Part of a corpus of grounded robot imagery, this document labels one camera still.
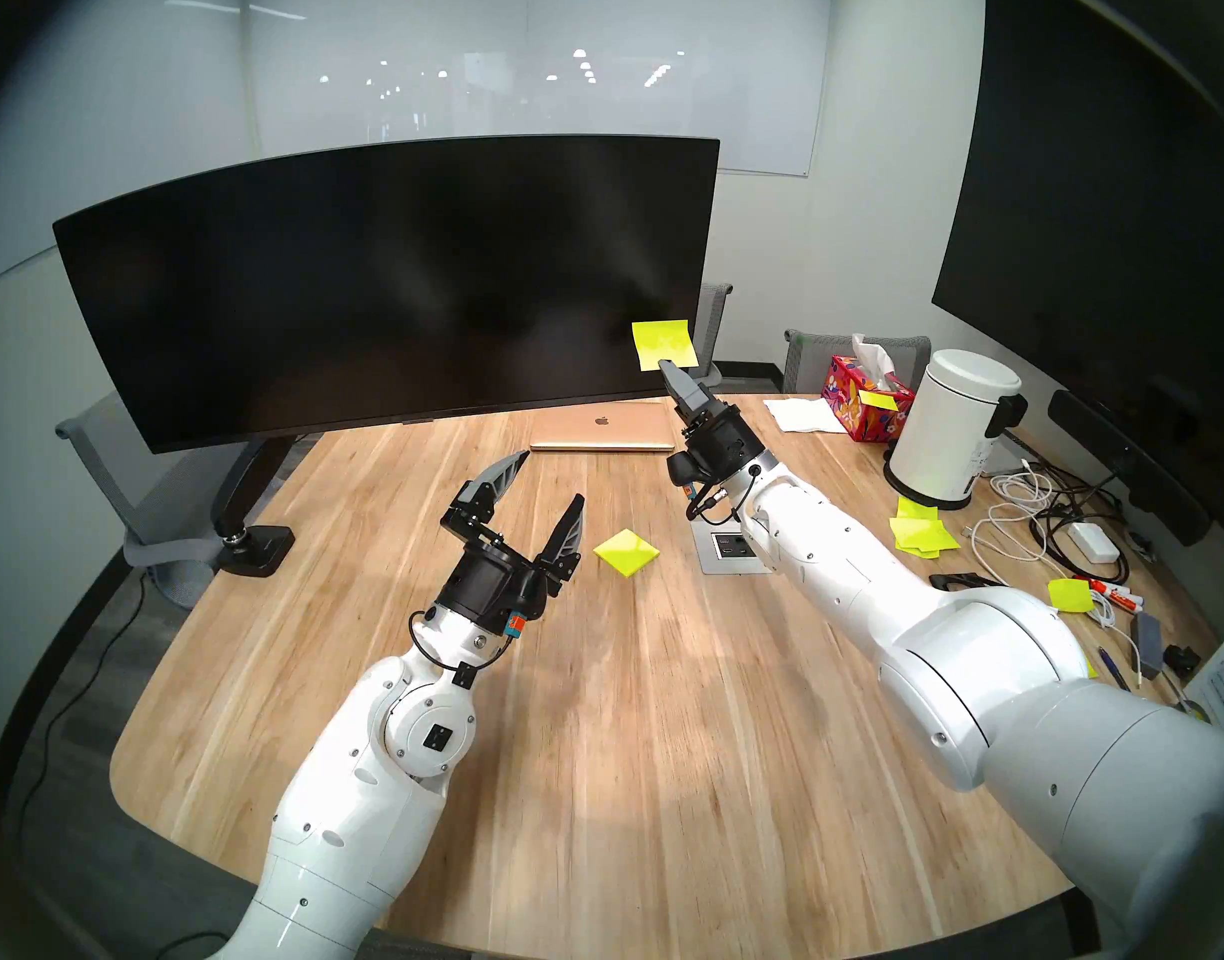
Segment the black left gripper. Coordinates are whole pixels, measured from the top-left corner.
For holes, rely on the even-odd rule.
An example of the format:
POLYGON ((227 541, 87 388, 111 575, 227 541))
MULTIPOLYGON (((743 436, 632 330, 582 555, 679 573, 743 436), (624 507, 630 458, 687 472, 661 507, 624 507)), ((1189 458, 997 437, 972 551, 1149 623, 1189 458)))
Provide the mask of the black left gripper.
POLYGON ((465 617, 486 633, 506 633, 509 618, 539 620, 580 563, 585 497, 575 493, 536 557, 529 560, 490 530, 494 506, 517 480, 530 456, 519 449, 468 480, 446 509, 439 525, 463 542, 436 604, 465 617))

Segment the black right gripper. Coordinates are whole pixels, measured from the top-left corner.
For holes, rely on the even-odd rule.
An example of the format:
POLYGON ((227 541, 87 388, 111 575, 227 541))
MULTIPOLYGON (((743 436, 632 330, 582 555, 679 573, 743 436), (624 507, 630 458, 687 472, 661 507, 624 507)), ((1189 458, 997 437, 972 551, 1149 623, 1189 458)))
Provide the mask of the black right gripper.
POLYGON ((670 482, 714 487, 747 470, 767 447, 739 408, 715 408, 718 400, 701 380, 668 358, 659 360, 663 384, 683 422, 685 448, 670 456, 670 482))

